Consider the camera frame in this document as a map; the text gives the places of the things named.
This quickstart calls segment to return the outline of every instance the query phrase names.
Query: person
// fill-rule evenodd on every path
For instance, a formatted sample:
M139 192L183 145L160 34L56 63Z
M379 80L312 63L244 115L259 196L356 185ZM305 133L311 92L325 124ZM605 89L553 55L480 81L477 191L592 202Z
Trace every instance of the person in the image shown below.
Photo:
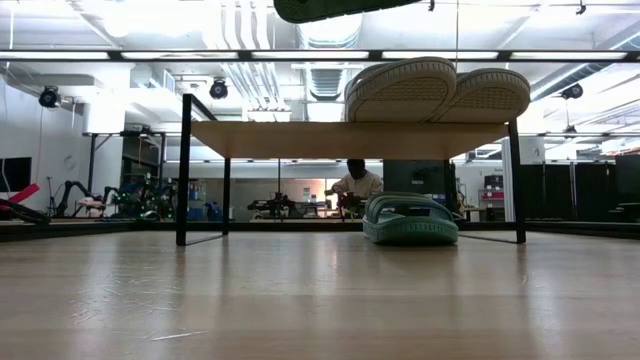
M363 159L347 160L347 168L349 173L331 186L332 192L338 194L351 192L362 200L382 192L382 179L367 171Z

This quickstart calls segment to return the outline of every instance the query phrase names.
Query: fluorescent light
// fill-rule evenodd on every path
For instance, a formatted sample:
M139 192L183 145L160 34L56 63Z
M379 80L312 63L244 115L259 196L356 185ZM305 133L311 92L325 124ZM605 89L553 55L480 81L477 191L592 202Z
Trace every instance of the fluorescent light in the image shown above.
M237 59L237 52L123 52L122 57L129 60L207 60L207 59Z
M7 60L108 60L104 51L0 51L0 58Z
M254 51L254 59L366 59L368 51L300 50L300 51Z
M382 53L383 59L412 59L417 57L441 57L445 59L455 59L455 51L385 51ZM496 59L497 51L461 51L458 52L458 59Z
M570 52L514 52L513 60L620 60L626 52L570 51Z

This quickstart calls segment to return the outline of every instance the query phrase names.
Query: wooden floor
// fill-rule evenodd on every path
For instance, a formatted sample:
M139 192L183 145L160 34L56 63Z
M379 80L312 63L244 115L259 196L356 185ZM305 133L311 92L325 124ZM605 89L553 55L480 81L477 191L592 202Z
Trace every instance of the wooden floor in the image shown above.
M0 359L640 359L640 242L0 244Z

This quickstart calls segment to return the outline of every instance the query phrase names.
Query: air duct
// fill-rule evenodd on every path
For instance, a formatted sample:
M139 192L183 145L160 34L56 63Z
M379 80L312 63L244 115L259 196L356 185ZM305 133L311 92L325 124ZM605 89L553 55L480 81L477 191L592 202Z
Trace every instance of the air duct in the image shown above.
M622 51L640 50L640 31L637 29L639 26L640 23L634 25L633 28L635 30L631 36L627 37L622 42L618 42L614 46L609 47L609 49ZM537 101L544 99L549 95L559 93L569 86L576 84L611 65L613 65L613 63L587 63L583 65L563 66L532 86L531 100Z
M260 49L270 49L269 38L267 37L267 1L268 0L256 0L255 12L256 12L256 38L258 40L258 46ZM284 98L280 93L280 84L278 83L278 76L276 75L276 67L271 63L261 63L257 66L263 68L264 74L267 77L265 86L268 86L275 98L278 108L287 109L287 105L284 103Z
M240 43L236 34L236 2L235 0L229 0L226 5L226 17L224 24L224 39L229 44L231 49L240 49ZM258 100L260 108L267 109L267 102L260 93L260 88L256 78L253 76L253 72L247 63L231 64L232 70L237 70L236 75L240 78L248 90L249 94L254 99Z
M210 18L213 25L202 30L202 41L210 49L228 49L222 31L222 7L220 2L209 1L208 4L210 5ZM258 108L260 105L258 104L257 99L250 95L247 84L244 82L237 64L222 63L221 67L242 98L247 101L252 108Z
M304 49L353 49L358 43L362 15L343 16L297 26L300 47ZM346 69L309 69L306 82L320 101L337 100L349 78Z

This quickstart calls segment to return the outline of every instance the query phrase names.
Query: ceiling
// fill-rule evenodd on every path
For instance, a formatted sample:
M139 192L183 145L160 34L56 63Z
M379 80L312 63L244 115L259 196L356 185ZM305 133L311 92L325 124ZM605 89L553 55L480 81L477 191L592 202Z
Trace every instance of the ceiling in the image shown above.
M261 1L41 0L18 3L6 0L0 3L0 46L5 49L207 49L212 47L212 41L207 39L215 28L224 28L230 21L226 16L227 9L234 9L236 13L237 40L243 40L243 11L252 14L252 40L253 45L258 46L256 29L261 25L257 8L262 4L266 6L264 33L268 46L292 49L308 45L301 43L295 25L277 16L271 1ZM212 9L219 3L223 5L225 16L216 21L216 12ZM576 15L577 3L566 0L461 0L458 12L455 0L437 0L435 11L429 12L428 2L421 2L362 15L357 41L352 46L361 49L593 50L611 49L620 39L640 34L640 0L586 0L587 11L582 15ZM341 27L337 24L356 21L354 19L338 18L337 23L320 26L321 36L338 33ZM227 41L225 46L233 48L232 44ZM246 45L244 41L237 41L240 48ZM24 63L11 66L16 66L15 71L24 70L28 74L94 76L135 103L127 121L146 122L156 128L178 122L179 100L168 101L169 94L157 91L144 93L144 89L128 89L129 86L124 89L122 82L113 81L115 72L130 71L134 65ZM302 65L276 63L274 66L281 98L286 110L290 110L287 117L291 121L339 121L341 99L326 106L318 105L309 94L308 72L299 70ZM351 66L354 69L345 72L346 76L353 76L359 68L371 64L350 65L354 65ZM458 71L487 66L518 71L536 88L536 85L562 75L565 69L571 70L572 65L461 63ZM230 76L229 69L223 65L176 62L156 63L152 68L158 74L168 71L176 80L177 94L195 93L222 119L246 119L250 106L239 92L242 89L237 89L233 81L227 81L229 96L226 99L213 100L208 95L215 78ZM584 96L580 99L565 102L549 96L537 101L532 108L544 118L538 121L539 126L561 131L568 120L578 124L579 131L582 131L580 126L604 125L629 132L636 129L633 124L638 122L640 130L639 74L640 64L613 65L581 80ZM257 83L258 92L269 91L263 82Z

